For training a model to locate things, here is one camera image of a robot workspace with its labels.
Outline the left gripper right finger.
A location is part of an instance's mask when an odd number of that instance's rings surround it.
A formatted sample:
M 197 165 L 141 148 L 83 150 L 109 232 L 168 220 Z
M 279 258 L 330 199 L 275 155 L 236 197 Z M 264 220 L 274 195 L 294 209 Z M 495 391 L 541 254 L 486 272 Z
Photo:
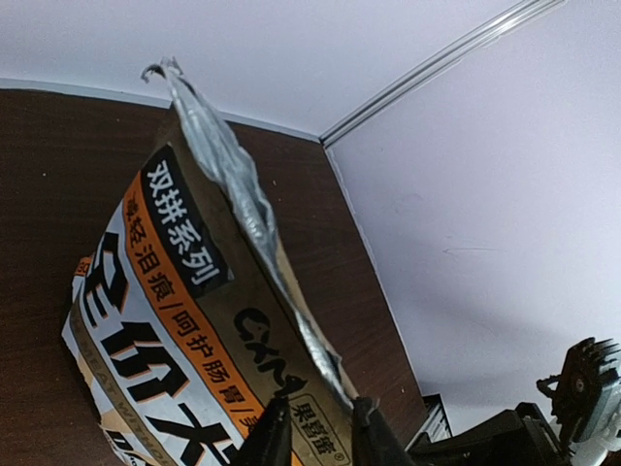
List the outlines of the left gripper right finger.
M 353 465 L 412 464 L 372 398 L 358 397 L 353 401 L 351 446 Z

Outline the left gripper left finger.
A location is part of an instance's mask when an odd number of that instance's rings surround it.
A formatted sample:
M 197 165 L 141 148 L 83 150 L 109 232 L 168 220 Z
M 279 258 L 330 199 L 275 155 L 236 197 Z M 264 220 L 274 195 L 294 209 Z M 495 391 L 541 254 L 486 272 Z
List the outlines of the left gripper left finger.
M 233 466 L 290 466 L 292 425 L 289 400 L 273 398 L 231 461 Z

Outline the brown dog food bag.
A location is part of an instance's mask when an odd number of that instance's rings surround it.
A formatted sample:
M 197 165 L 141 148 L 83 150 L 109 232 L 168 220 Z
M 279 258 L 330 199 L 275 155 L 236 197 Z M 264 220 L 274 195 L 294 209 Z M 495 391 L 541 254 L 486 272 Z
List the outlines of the brown dog food bag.
M 323 337 L 253 158 L 174 59 L 147 162 L 73 284 L 62 330 L 125 465 L 228 465 L 289 401 L 290 465 L 349 465 L 355 390 Z

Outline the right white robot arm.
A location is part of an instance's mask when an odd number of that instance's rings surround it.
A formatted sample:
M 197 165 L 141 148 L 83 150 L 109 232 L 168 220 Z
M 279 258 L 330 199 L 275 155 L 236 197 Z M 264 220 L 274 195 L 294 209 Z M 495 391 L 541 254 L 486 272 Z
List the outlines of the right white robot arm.
M 548 420 L 522 402 L 445 440 L 420 435 L 416 465 L 604 465 L 620 454 L 620 344 L 593 337 L 566 353 L 562 371 L 537 381 Z

